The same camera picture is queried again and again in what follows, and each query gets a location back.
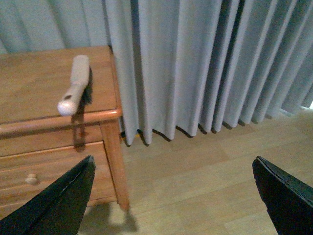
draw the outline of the nightstand top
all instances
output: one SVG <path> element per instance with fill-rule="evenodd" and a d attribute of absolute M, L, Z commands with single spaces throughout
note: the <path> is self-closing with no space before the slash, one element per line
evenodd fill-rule
<path fill-rule="evenodd" d="M 19 127 L 9 132 L 19 132 L 29 122 L 37 130 L 41 124 L 43 129 L 72 123 L 71 117 L 59 114 L 57 104 L 70 87 L 73 58 L 79 54 L 89 57 L 93 81 L 92 104 L 85 107 L 84 122 L 121 116 L 114 57 L 108 46 L 12 53 L 0 55 L 0 134 L 14 124 Z M 58 124 L 49 126 L 51 121 Z"/>

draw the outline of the light gray curtain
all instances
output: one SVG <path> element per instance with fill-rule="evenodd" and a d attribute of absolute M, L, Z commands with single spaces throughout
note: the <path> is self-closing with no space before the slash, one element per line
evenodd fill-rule
<path fill-rule="evenodd" d="M 108 44 L 129 144 L 313 100 L 313 0 L 0 1 L 1 53 Z"/>

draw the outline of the white brush handle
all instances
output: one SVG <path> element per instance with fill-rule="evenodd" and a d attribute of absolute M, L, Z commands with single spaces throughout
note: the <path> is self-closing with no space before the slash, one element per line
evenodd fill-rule
<path fill-rule="evenodd" d="M 78 55 L 73 60 L 70 75 L 70 88 L 58 103 L 58 111 L 62 116 L 77 113 L 80 100 L 89 83 L 89 59 L 86 55 Z"/>

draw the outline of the laminate flooring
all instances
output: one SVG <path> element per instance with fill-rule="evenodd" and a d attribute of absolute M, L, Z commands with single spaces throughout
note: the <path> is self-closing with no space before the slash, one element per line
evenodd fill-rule
<path fill-rule="evenodd" d="M 262 156 L 313 186 L 313 111 L 150 146 L 122 143 L 131 210 L 87 208 L 79 235 L 276 235 L 252 173 Z"/>

